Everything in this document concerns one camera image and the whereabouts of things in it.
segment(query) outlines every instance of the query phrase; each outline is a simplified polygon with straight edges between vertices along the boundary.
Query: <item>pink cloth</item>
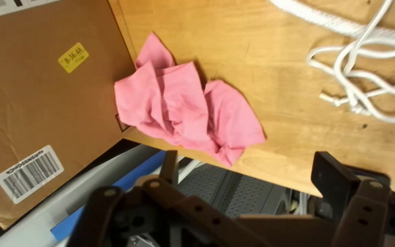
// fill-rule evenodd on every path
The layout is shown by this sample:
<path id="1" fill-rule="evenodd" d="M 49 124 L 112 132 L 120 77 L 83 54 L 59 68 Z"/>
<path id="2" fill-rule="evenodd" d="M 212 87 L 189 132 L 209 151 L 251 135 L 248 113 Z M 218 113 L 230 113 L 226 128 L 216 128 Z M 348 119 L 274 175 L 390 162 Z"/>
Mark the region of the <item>pink cloth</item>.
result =
<path id="1" fill-rule="evenodd" d="M 137 72 L 115 83 L 119 120 L 174 146 L 200 150 L 224 165 L 245 147 L 263 143 L 260 124 L 244 98 L 223 81 L 201 90 L 192 62 L 175 66 L 171 54 L 149 35 Z"/>

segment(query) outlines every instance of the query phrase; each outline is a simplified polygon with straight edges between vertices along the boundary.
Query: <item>yellow label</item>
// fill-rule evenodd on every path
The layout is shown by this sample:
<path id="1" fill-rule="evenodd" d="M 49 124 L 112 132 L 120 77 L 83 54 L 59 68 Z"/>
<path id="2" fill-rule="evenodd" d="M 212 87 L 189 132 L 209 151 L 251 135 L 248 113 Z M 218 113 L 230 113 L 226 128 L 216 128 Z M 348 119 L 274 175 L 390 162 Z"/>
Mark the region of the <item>yellow label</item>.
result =
<path id="1" fill-rule="evenodd" d="M 64 72 L 71 73 L 89 58 L 89 54 L 80 43 L 72 46 L 67 53 L 59 58 L 60 66 Z"/>

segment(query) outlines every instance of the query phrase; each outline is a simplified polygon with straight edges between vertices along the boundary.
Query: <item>white sticker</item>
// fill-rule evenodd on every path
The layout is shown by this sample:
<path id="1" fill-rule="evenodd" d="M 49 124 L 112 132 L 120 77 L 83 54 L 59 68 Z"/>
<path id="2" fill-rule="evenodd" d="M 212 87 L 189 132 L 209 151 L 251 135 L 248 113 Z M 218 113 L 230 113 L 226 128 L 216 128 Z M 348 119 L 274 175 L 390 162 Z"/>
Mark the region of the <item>white sticker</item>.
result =
<path id="1" fill-rule="evenodd" d="M 0 186 L 17 205 L 61 172 L 57 156 L 50 146 L 46 146 L 0 173 Z"/>
<path id="2" fill-rule="evenodd" d="M 57 0 L 0 0 L 0 16 L 53 3 Z"/>

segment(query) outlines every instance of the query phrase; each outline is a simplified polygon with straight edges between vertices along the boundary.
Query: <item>white rope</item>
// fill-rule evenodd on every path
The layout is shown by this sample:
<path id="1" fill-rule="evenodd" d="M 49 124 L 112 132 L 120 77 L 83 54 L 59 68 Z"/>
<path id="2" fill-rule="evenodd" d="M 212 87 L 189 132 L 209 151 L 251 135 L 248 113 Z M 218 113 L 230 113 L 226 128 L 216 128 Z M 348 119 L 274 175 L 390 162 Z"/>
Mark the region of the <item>white rope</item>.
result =
<path id="1" fill-rule="evenodd" d="M 368 25 L 359 25 L 344 18 L 330 16 L 318 10 L 314 10 L 305 5 L 299 3 L 297 0 L 271 0 L 281 10 L 290 13 L 307 22 L 315 24 L 318 27 L 326 28 L 331 32 L 353 38 L 355 42 L 345 47 L 322 47 L 314 49 L 307 55 L 307 64 L 312 68 L 316 68 L 330 76 L 344 88 L 347 98 L 336 99 L 329 95 L 320 94 L 319 99 L 326 101 L 336 108 L 341 105 L 349 105 L 352 113 L 373 116 L 379 121 L 395 124 L 395 116 L 388 116 L 381 113 L 370 101 L 370 98 L 390 94 L 395 95 L 395 86 L 390 86 L 381 77 L 364 72 L 353 71 L 353 65 L 358 57 L 374 58 L 374 60 L 390 60 L 395 58 L 395 31 L 377 28 L 378 22 L 384 18 L 389 10 L 392 0 L 384 0 L 381 9 L 370 21 Z M 366 46 L 386 46 L 392 47 L 390 51 L 375 51 L 367 50 Z M 337 58 L 333 66 L 327 66 L 315 61 L 316 55 L 325 53 L 337 53 Z M 370 92 L 362 92 L 355 84 L 351 83 L 351 79 L 363 79 L 378 88 Z"/>

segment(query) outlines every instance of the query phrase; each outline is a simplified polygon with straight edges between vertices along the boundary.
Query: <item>wooden surface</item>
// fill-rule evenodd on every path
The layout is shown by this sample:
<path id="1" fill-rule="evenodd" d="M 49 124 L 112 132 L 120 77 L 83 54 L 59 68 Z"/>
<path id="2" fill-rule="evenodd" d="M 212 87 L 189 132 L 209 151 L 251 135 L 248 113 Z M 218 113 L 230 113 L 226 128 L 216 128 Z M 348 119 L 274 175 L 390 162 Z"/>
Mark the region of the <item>wooden surface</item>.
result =
<path id="1" fill-rule="evenodd" d="M 379 3 L 308 2 L 359 22 L 366 22 Z M 205 80 L 223 79 L 246 98 L 267 142 L 248 149 L 231 171 L 318 194 L 310 184 L 312 154 L 329 151 L 344 164 L 389 175 L 395 190 L 395 125 L 320 102 L 320 91 L 337 95 L 341 91 L 329 76 L 304 62 L 312 47 L 345 44 L 348 39 L 299 21 L 267 0 L 111 0 L 111 5 L 133 58 L 155 32 L 178 64 L 194 61 Z M 384 25 L 395 28 L 395 6 Z M 395 61 L 360 61 L 358 66 L 395 81 Z M 395 112 L 390 99 L 378 103 Z M 137 131 L 123 136 L 172 149 Z M 216 164 L 203 153 L 179 151 Z"/>

